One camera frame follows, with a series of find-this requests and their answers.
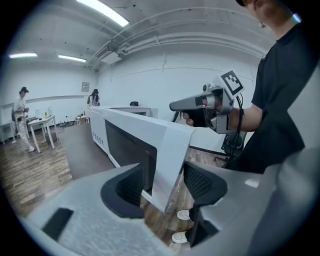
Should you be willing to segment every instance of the black cap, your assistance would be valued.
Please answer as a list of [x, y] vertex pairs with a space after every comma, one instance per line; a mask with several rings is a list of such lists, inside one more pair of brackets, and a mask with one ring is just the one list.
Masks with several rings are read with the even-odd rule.
[[236, 2], [241, 5], [241, 6], [245, 6], [244, 1], [243, 0], [236, 0]]
[[28, 93], [29, 91], [27, 90], [27, 87], [22, 87], [20, 92]]

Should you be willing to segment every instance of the sneaker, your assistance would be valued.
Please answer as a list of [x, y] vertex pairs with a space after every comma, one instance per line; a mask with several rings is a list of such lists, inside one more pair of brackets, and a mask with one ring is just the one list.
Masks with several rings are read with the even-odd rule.
[[189, 210], [180, 210], [178, 211], [178, 213], [176, 214], [176, 216], [183, 221], [188, 221], [190, 220], [189, 217]]
[[188, 242], [187, 238], [186, 238], [186, 231], [174, 233], [172, 235], [171, 239], [172, 239], [172, 241], [174, 241], [175, 243], [178, 243], [178, 244]]

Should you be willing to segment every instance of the wall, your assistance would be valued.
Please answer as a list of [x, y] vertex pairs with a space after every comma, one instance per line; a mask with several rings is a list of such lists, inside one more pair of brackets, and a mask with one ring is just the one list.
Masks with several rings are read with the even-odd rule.
[[78, 66], [56, 63], [30, 63], [18, 59], [8, 62], [2, 69], [0, 105], [2, 124], [11, 120], [15, 98], [22, 87], [27, 87], [26, 104], [29, 116], [37, 109], [52, 107], [56, 122], [75, 120], [87, 109], [91, 92], [81, 92], [82, 82], [90, 83], [90, 91], [97, 85], [97, 74]]
[[[234, 69], [245, 86], [245, 108], [251, 106], [259, 58], [227, 47], [181, 44], [146, 49], [99, 72], [101, 105], [129, 105], [158, 108], [158, 118], [170, 121], [169, 103], [202, 92], [216, 75]], [[224, 135], [209, 128], [197, 128], [191, 145], [221, 151]]]

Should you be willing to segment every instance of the fluorescent light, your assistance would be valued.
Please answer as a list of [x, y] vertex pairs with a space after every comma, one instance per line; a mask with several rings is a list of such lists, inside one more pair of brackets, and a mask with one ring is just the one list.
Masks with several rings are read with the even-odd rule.
[[118, 23], [122, 27], [124, 27], [129, 23], [127, 19], [122, 17], [119, 13], [112, 10], [110, 7], [106, 6], [102, 2], [99, 2], [97, 0], [77, 0], [77, 1], [106, 15], [107, 17], [114, 20], [116, 23]]
[[58, 56], [61, 59], [68, 59], [72, 61], [78, 61], [78, 62], [86, 62], [87, 60], [84, 58], [75, 58], [75, 57], [70, 57], [70, 56], [65, 56], [65, 55], [60, 55]]
[[17, 53], [17, 54], [11, 54], [9, 55], [9, 57], [11, 59], [15, 59], [15, 58], [27, 58], [27, 57], [37, 57], [38, 55], [34, 52], [32, 53]]
[[293, 17], [294, 17], [294, 19], [297, 21], [297, 22], [301, 22], [301, 18], [299, 17], [299, 15], [297, 14], [297, 13], [295, 13], [294, 15], [293, 15]]

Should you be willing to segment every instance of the wooden floor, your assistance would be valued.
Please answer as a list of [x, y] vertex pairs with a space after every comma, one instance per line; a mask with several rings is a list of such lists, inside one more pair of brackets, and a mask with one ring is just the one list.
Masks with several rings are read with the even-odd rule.
[[[55, 196], [72, 181], [65, 142], [61, 136], [64, 128], [57, 129], [60, 139], [54, 143], [54, 150], [44, 141], [41, 131], [36, 132], [41, 149], [40, 154], [36, 150], [26, 151], [20, 138], [16, 143], [7, 141], [5, 146], [0, 146], [2, 187], [20, 216], [26, 217], [35, 207]], [[32, 145], [34, 144], [32, 137], [29, 141]], [[186, 159], [211, 166], [224, 164], [222, 161], [214, 161], [214, 157], [214, 154], [189, 149]], [[141, 198], [141, 208], [144, 210], [146, 224], [178, 254], [188, 250], [189, 244], [174, 243], [171, 236], [176, 232], [188, 230], [193, 226], [193, 222], [179, 220], [177, 212], [190, 209], [193, 202], [182, 175], [177, 180], [176, 191], [166, 213], [159, 211], [143, 197]]]

